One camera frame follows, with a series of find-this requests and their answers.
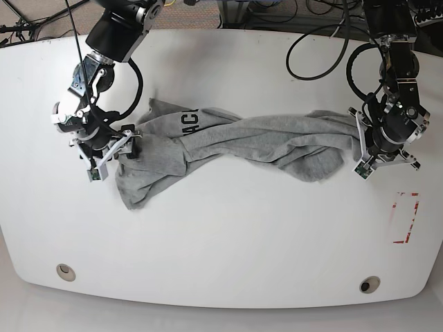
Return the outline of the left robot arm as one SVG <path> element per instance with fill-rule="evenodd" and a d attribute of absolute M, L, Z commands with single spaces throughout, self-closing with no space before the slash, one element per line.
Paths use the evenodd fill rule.
<path fill-rule="evenodd" d="M 364 1 L 363 13 L 370 41 L 358 47 L 346 66 L 352 91 L 363 100 L 361 110 L 350 108 L 359 132 L 361 157 L 354 172 L 368 179 L 378 168 L 400 164 L 420 168 L 404 147 L 419 139 L 429 126 L 430 113 L 420 104 L 417 76 L 419 62 L 411 50 L 417 30 L 407 1 Z M 379 91 L 364 94 L 355 85 L 352 67 L 364 51 L 381 53 Z"/>

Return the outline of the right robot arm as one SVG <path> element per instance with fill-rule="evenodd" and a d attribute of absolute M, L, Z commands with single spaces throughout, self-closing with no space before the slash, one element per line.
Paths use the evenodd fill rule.
<path fill-rule="evenodd" d="M 151 30 L 161 13 L 164 1 L 99 1 L 104 12 L 91 29 L 86 44 L 87 55 L 79 56 L 71 85 L 53 108 L 51 122 L 62 133 L 71 133 L 70 146 L 77 149 L 85 162 L 91 181 L 107 177 L 106 164 L 124 155 L 136 158 L 134 124 L 119 130 L 111 124 L 129 117 L 141 100 L 143 76 L 132 54 Z M 135 72 L 137 90 L 134 101 L 124 112 L 104 111 L 98 105 L 101 93 L 114 83 L 114 66 L 127 63 Z"/>

